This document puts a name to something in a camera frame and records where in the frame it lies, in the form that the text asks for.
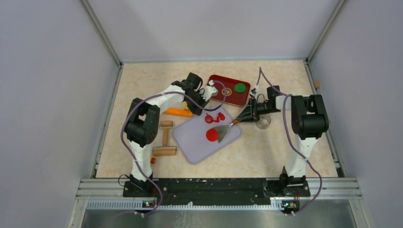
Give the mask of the red dough lump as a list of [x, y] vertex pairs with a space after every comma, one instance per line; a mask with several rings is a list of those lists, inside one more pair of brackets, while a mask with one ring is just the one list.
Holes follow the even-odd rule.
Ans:
[[222, 112], [216, 113], [216, 116], [213, 117], [211, 114], [207, 113], [204, 120], [207, 124], [212, 124], [212, 123], [219, 123], [221, 121], [225, 120], [225, 115]]

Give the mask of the metal ring cutter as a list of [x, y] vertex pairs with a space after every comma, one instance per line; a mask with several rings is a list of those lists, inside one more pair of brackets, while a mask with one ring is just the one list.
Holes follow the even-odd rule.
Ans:
[[255, 122], [255, 125], [259, 129], [265, 130], [271, 125], [271, 118], [268, 115], [260, 115], [259, 120]]

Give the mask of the dark red lacquer tray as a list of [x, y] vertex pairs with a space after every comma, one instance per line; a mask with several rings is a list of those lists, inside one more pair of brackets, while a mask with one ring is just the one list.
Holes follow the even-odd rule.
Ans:
[[[214, 86], [218, 90], [218, 94], [216, 96], [211, 97], [212, 100], [215, 101], [223, 101], [225, 98], [225, 103], [229, 105], [234, 105], [238, 107], [245, 106], [249, 97], [249, 91], [251, 88], [250, 83], [246, 81], [241, 81], [229, 77], [219, 76], [219, 75], [211, 75], [209, 81], [219, 81], [220, 83], [214, 83]], [[246, 85], [246, 91], [244, 93], [237, 93], [234, 90], [234, 86], [237, 83], [244, 83]]]

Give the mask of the metal scraper wooden handle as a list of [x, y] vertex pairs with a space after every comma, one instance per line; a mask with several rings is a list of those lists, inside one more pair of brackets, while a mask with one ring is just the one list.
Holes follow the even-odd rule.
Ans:
[[221, 125], [221, 126], [214, 127], [213, 129], [218, 133], [217, 142], [221, 143], [224, 140], [224, 138], [226, 137], [226, 135], [228, 134], [230, 128], [234, 125], [237, 125], [240, 122], [241, 122], [240, 119], [234, 119], [231, 121], [231, 123], [229, 123], [227, 125]]

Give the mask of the lavender plastic tray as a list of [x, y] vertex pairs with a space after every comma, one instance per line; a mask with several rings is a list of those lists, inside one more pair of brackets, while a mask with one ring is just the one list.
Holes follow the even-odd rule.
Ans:
[[[224, 121], [211, 124], [205, 122], [204, 118], [207, 113], [215, 117], [218, 112], [222, 112], [225, 115], [226, 118]], [[241, 137], [242, 130], [235, 125], [230, 128], [221, 143], [207, 140], [206, 132], [209, 129], [227, 125], [231, 121], [232, 117], [224, 107], [220, 107], [220, 109], [213, 112], [204, 111], [200, 116], [196, 115], [190, 120], [176, 126], [172, 131], [172, 136], [186, 160], [190, 164], [198, 164]]]

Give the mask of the red round dough wrapper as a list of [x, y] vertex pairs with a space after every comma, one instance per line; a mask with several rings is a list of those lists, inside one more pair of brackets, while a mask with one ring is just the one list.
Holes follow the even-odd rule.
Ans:
[[210, 142], [218, 141], [219, 133], [216, 129], [211, 128], [206, 132], [206, 138]]

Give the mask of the wooden dough roller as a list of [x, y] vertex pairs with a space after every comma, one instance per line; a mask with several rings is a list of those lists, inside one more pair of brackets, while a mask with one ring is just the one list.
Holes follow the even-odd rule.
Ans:
[[160, 122], [160, 129], [162, 130], [162, 146], [154, 147], [152, 156], [175, 156], [177, 154], [177, 147], [169, 145], [170, 130], [173, 128], [173, 121], [165, 120]]

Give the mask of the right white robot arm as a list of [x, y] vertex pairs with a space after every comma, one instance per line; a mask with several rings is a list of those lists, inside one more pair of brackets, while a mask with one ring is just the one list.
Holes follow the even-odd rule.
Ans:
[[295, 155], [283, 167], [278, 188], [283, 195], [291, 196], [297, 189], [304, 187], [307, 160], [318, 139], [328, 130], [329, 119], [321, 95], [287, 97], [278, 85], [268, 87], [267, 95], [268, 99], [264, 102], [251, 97], [231, 123], [257, 122], [264, 114], [290, 112], [291, 127], [298, 147], [293, 148]]

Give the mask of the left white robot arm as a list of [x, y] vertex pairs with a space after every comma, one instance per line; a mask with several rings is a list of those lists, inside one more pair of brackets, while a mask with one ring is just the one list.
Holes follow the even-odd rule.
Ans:
[[201, 115], [210, 98], [218, 92], [212, 80], [205, 86], [201, 84], [202, 79], [198, 75], [189, 73], [186, 79], [172, 82], [158, 94], [132, 101], [121, 135], [126, 135], [129, 141], [125, 145], [133, 158], [129, 178], [140, 196], [152, 192], [152, 183], [149, 181], [153, 174], [150, 144], [157, 136], [161, 114], [185, 102], [193, 115]]

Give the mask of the orange plastic rolling pin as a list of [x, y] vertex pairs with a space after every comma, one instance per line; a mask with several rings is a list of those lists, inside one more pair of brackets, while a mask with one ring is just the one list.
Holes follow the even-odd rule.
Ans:
[[189, 110], [182, 110], [177, 108], [168, 108], [163, 114], [181, 116], [181, 117], [193, 117], [193, 113]]

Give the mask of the green round disc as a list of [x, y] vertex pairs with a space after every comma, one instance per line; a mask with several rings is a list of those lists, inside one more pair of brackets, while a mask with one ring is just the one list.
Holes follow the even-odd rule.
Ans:
[[244, 83], [237, 83], [235, 86], [234, 86], [234, 90], [235, 90], [235, 92], [237, 92], [237, 93], [244, 93], [245, 91], [246, 91], [246, 85], [244, 84]]

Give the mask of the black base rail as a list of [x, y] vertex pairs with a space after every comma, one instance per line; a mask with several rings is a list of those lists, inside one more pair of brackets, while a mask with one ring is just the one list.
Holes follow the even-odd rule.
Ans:
[[287, 185], [278, 178], [161, 178], [153, 183], [130, 179], [123, 197], [162, 199], [161, 206], [269, 205], [274, 197], [298, 199], [311, 195], [307, 182]]

